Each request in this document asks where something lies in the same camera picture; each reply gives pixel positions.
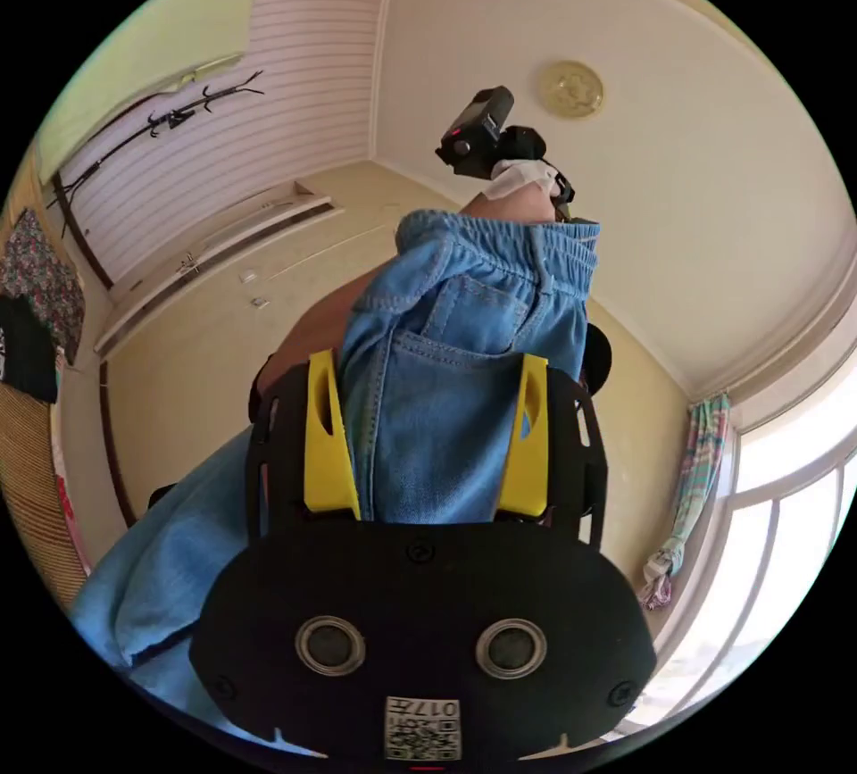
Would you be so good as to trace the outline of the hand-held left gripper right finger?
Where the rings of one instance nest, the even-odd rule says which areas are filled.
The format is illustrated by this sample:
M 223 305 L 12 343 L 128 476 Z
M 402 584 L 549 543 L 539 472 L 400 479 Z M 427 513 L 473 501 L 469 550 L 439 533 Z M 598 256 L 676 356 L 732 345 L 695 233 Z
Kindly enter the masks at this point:
M 547 360 L 526 354 L 497 499 L 501 515 L 542 515 L 549 484 Z

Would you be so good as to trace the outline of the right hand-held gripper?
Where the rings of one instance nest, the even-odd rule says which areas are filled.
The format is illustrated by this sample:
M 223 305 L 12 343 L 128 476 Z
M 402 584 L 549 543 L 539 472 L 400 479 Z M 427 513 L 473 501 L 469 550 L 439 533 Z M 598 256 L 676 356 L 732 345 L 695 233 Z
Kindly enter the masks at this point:
M 523 126 L 510 126 L 500 136 L 495 152 L 495 164 L 501 160 L 536 160 L 542 159 L 551 164 L 546 158 L 546 143 L 544 139 L 532 128 Z M 551 200 L 555 217 L 558 222 L 572 223 L 570 206 L 574 200 L 575 190 L 565 175 L 559 172 L 559 183 L 561 196 Z

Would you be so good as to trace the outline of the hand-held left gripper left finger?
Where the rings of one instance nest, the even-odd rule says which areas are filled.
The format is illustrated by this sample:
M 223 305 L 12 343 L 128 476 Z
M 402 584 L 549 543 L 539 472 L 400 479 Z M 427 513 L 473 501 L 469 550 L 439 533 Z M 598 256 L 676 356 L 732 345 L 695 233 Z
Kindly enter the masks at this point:
M 304 505 L 313 514 L 361 516 L 331 350 L 312 354 L 308 362 Z

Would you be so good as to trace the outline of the person's right hand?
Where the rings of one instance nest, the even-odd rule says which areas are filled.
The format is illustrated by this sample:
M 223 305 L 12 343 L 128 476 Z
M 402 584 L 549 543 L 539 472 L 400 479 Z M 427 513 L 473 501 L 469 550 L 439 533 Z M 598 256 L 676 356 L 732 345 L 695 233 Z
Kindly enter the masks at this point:
M 483 195 L 496 200 L 535 185 L 549 199 L 555 200 L 562 193 L 558 177 L 558 170 L 542 159 L 501 160 L 490 171 Z

